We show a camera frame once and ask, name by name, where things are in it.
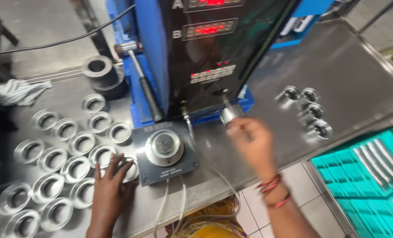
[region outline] cloth rag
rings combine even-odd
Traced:
[[[50,81],[29,84],[26,80],[10,79],[6,84],[0,84],[0,104],[3,106],[32,106],[37,97],[46,89],[52,88]]]

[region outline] blurred hand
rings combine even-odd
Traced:
[[[139,184],[138,181],[122,184],[133,161],[125,164],[115,173],[123,157],[124,154],[118,156],[111,154],[110,164],[102,178],[99,164],[95,164],[92,219],[86,234],[87,238],[111,237],[116,220],[133,197],[135,188]]]
[[[269,180],[278,173],[273,156],[273,133],[262,122],[249,117],[235,118],[227,133],[263,180]]]

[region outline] woman's left hand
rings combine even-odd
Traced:
[[[93,193],[92,218],[88,228],[87,238],[111,237],[114,224],[121,212],[134,195],[138,181],[123,186],[123,179],[132,167],[133,161],[122,166],[115,174],[116,166],[123,159],[124,154],[111,154],[110,164],[101,178],[99,164],[95,164],[95,187]]]

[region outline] digital display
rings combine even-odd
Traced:
[[[245,0],[187,0],[183,11],[204,11],[218,8],[242,6]]]
[[[228,34],[235,31],[237,18],[183,26],[182,40]]]

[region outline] yellow clothing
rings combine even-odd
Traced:
[[[200,215],[229,215],[235,212],[234,197],[218,201],[183,219],[184,224],[189,219]],[[248,238],[236,217],[227,219],[196,218],[187,228],[182,229],[173,238]]]

